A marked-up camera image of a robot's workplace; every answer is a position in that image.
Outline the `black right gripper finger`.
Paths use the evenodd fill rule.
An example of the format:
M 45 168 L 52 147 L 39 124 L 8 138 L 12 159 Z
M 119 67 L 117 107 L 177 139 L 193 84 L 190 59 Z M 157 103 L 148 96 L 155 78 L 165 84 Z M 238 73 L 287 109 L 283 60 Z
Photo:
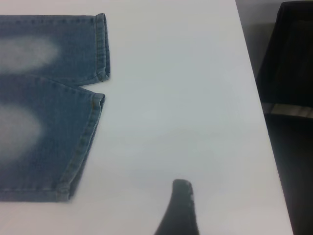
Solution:
M 172 183 L 171 198 L 156 235 L 199 235 L 192 184 L 184 179 Z

